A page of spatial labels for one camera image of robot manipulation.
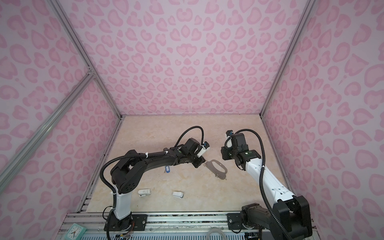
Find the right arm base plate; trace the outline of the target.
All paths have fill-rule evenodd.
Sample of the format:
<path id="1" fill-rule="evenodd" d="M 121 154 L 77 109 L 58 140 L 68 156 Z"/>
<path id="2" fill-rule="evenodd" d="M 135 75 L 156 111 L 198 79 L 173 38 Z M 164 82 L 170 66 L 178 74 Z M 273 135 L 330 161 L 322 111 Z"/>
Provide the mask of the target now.
<path id="1" fill-rule="evenodd" d="M 227 214 L 228 229 L 235 234 L 245 230 L 246 227 L 243 224 L 243 219 L 240 212 Z"/>

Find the silver carabiner keyring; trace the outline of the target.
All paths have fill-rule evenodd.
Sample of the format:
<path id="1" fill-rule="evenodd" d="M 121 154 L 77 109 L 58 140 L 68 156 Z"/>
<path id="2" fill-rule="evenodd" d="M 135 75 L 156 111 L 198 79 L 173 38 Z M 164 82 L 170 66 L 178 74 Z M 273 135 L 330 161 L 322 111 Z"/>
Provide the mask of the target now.
<path id="1" fill-rule="evenodd" d="M 211 160 L 204 163 L 204 166 L 209 169 L 216 178 L 225 180 L 227 178 L 228 169 L 218 160 Z"/>

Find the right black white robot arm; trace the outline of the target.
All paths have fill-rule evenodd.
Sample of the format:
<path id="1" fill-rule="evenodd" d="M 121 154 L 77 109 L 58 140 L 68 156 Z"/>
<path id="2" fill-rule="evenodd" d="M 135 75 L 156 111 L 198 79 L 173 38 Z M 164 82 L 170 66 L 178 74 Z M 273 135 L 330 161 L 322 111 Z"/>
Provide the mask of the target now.
<path id="1" fill-rule="evenodd" d="M 260 153 L 249 148 L 245 132 L 257 137 Z M 257 181 L 265 204 L 265 207 L 257 203 L 243 206 L 238 222 L 228 220 L 229 229 L 236 234 L 242 229 L 257 229 L 259 238 L 266 229 L 275 240 L 303 240 L 313 235 L 309 202 L 288 190 L 268 169 L 264 144 L 258 133 L 251 129 L 227 131 L 221 153 L 223 160 L 233 160 L 240 170 Z"/>

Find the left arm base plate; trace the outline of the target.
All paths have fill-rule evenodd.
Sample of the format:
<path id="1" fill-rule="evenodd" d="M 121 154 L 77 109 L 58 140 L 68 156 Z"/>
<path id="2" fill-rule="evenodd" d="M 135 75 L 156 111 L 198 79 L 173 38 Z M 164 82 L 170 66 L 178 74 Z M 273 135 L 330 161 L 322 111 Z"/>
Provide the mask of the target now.
<path id="1" fill-rule="evenodd" d="M 122 220 L 118 220 L 114 213 L 104 226 L 104 231 L 144 231 L 147 224 L 148 215 L 130 214 Z"/>

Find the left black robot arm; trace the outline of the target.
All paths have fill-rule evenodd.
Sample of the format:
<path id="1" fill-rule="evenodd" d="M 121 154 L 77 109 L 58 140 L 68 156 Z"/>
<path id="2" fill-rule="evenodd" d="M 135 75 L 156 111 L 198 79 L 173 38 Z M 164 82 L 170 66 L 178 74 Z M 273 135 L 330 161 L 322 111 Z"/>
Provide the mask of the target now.
<path id="1" fill-rule="evenodd" d="M 117 220 L 127 220 L 132 215 L 132 192 L 138 187 L 143 174 L 147 171 L 180 164 L 191 163 L 198 168 L 205 162 L 203 154 L 205 147 L 173 147 L 165 148 L 157 153 L 137 153 L 129 151 L 124 156 L 109 161 L 117 164 L 110 171 L 111 182 L 104 180 L 113 193 L 113 214 Z"/>

